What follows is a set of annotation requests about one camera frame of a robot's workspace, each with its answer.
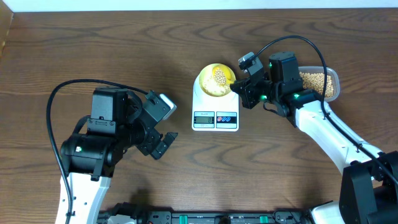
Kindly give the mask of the yellow plastic measuring scoop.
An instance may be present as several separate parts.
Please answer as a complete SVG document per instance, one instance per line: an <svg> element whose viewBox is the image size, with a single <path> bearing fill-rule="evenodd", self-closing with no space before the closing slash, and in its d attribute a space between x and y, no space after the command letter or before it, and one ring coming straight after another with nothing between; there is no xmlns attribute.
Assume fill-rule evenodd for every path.
<svg viewBox="0 0 398 224"><path fill-rule="evenodd" d="M230 85L230 84L234 83L236 80L236 77L234 76L234 73L232 72L232 70L223 64L219 64L219 65L216 65L215 67L213 67L212 75L213 75L214 81L219 86Z"/></svg>

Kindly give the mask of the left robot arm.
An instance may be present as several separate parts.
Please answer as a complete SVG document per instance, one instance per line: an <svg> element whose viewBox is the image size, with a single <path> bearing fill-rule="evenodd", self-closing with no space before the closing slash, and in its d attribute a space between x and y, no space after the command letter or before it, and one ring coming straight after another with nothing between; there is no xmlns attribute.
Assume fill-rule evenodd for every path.
<svg viewBox="0 0 398 224"><path fill-rule="evenodd" d="M96 223L116 164L130 147L160 159L177 137L161 134L156 125L176 105L150 91L146 101L127 88L99 87L93 92L91 114L79 120L61 146L67 182L61 184L57 223Z"/></svg>

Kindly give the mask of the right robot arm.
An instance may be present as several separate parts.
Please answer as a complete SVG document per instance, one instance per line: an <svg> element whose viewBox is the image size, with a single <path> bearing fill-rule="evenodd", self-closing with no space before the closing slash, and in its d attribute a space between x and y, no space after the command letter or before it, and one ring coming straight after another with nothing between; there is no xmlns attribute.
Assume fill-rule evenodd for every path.
<svg viewBox="0 0 398 224"><path fill-rule="evenodd" d="M315 90L306 89L293 52L269 57L270 71L250 52L239 59L249 74L231 84L245 108L275 105L274 113L309 135L342 174L340 199L310 209L312 223L397 223L397 152L361 139Z"/></svg>

